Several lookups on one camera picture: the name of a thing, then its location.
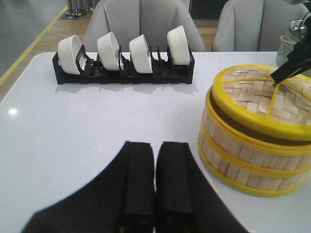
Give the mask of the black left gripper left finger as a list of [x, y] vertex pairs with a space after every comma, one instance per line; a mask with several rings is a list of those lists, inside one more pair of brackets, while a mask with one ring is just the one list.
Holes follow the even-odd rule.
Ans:
[[65, 199], [35, 213], [24, 233], [151, 233], [154, 156], [149, 143], [126, 141], [111, 163]]

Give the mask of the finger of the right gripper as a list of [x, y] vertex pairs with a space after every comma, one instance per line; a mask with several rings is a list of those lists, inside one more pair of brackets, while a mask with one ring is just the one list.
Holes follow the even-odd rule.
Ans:
[[288, 61], [271, 74], [276, 84], [285, 79], [301, 74], [311, 68], [311, 46], [309, 43], [298, 43], [287, 55]]

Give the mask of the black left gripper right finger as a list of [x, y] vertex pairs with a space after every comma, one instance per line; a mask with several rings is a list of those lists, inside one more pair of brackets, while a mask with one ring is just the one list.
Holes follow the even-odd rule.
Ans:
[[198, 167], [187, 143], [164, 142], [156, 163], [157, 233], [245, 233]]

